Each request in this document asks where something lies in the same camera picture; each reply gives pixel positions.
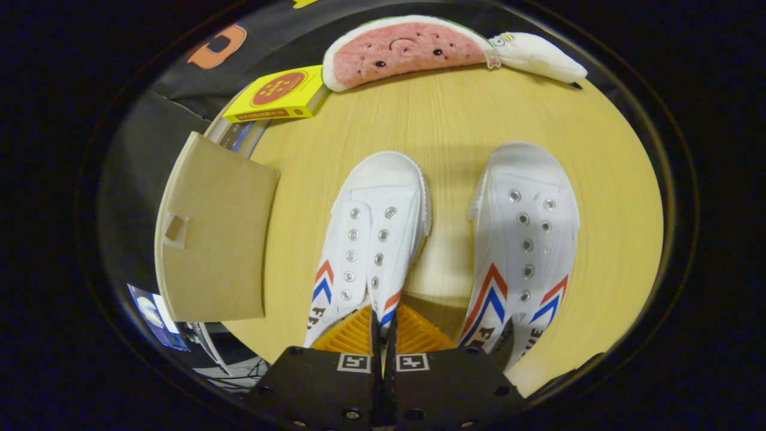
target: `plush face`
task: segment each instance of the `plush face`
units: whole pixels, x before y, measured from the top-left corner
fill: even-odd
[[[483,63],[483,49],[488,47],[443,25],[390,25],[367,31],[343,46],[335,56],[334,75],[351,88],[412,71]]]

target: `white sneaker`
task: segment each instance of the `white sneaker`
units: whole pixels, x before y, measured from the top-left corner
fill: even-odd
[[[575,194],[545,150],[505,143],[489,157],[469,213],[473,294],[456,344],[511,367],[561,307],[580,229]]]
[[[423,173],[396,151],[375,153],[358,164],[331,213],[304,347],[371,303],[385,335],[410,264],[430,233]]]

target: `watermelon slice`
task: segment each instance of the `watermelon slice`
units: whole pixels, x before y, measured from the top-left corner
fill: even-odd
[[[473,30],[424,15],[370,21],[343,35],[325,53],[322,79],[333,91],[442,67],[486,62],[499,67],[493,45]]]

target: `wooden table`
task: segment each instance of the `wooden table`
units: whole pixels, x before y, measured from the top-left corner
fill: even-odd
[[[330,94],[313,119],[273,121],[251,157],[282,175],[265,250],[266,317],[224,325],[270,362],[303,342],[332,202],[358,162],[397,150],[420,164],[434,208],[402,301],[452,337],[473,287],[474,186],[498,145],[527,140],[569,175],[581,231],[561,310],[506,375],[527,396],[608,350],[647,301],[663,213],[638,137],[599,90],[580,84],[583,90],[506,67],[459,67]]]

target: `metal eyelet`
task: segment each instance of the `metal eyelet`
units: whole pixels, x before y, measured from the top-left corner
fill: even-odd
[[[524,274],[524,278],[531,278],[535,274],[535,267],[532,265],[524,265],[522,274]]]

